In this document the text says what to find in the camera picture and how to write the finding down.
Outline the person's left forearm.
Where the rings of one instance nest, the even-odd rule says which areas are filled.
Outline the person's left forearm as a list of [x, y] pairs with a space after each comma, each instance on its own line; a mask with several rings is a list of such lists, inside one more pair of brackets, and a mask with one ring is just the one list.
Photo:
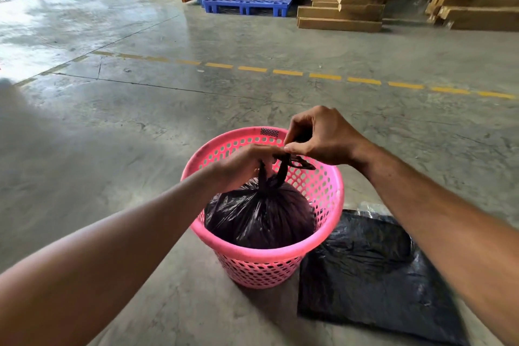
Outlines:
[[121, 312], [221, 186], [212, 165], [0, 274], [0, 346], [86, 346]]

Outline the person's right hand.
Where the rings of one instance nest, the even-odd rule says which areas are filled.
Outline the person's right hand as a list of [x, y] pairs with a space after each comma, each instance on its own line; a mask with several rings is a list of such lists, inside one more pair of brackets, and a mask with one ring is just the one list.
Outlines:
[[370, 145], [335, 108], [315, 106], [292, 117], [284, 146], [290, 142], [320, 141], [325, 156], [312, 158], [327, 165], [354, 165], [356, 153]]

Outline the black trash bag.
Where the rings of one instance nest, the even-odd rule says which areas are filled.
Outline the black trash bag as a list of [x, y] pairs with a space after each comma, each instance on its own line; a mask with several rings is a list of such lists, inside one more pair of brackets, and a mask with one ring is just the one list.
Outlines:
[[300, 265], [297, 314], [470, 346], [453, 294], [392, 217], [344, 209]]
[[307, 198], [285, 181], [289, 168], [315, 170], [298, 155], [288, 154], [279, 171], [264, 170], [239, 189], [214, 196], [204, 209], [205, 228], [225, 242], [251, 249], [277, 249], [313, 235], [315, 218]]

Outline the pink plastic waste basket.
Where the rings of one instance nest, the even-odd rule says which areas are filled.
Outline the pink plastic waste basket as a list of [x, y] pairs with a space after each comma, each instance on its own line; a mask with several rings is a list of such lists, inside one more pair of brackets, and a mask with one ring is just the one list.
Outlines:
[[286, 281], [337, 225], [344, 184], [336, 166], [284, 155], [267, 176], [211, 198], [191, 229], [237, 284], [267, 289]]

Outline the person's right forearm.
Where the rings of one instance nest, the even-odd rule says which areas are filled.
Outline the person's right forearm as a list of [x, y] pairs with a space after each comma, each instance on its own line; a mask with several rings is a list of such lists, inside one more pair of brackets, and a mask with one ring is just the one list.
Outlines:
[[519, 231], [369, 141], [351, 162], [479, 320], [519, 346]]

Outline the flat black trash bag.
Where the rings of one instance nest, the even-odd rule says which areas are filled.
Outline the flat black trash bag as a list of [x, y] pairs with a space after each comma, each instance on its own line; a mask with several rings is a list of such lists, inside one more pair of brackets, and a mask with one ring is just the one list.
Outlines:
[[300, 265], [297, 314], [470, 346], [453, 294], [392, 217], [344, 209]]

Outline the blue plastic pallet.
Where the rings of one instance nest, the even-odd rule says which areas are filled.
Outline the blue plastic pallet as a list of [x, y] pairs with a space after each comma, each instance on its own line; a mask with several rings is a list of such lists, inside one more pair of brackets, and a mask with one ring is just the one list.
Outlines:
[[207, 13], [219, 14], [222, 8], [237, 8], [240, 15], [271, 9], [274, 17], [287, 17], [293, 0], [200, 0]]

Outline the person's left hand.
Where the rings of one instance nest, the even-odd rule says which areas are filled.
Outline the person's left hand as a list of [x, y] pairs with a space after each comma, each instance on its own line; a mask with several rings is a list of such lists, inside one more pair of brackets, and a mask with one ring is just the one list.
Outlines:
[[[211, 182], [214, 186], [214, 192], [224, 193], [236, 190], [250, 179], [258, 177], [260, 171], [258, 174], [250, 174], [248, 172], [248, 145], [244, 146], [225, 159], [217, 162], [215, 171], [211, 172]], [[272, 174], [265, 172], [267, 178]]]

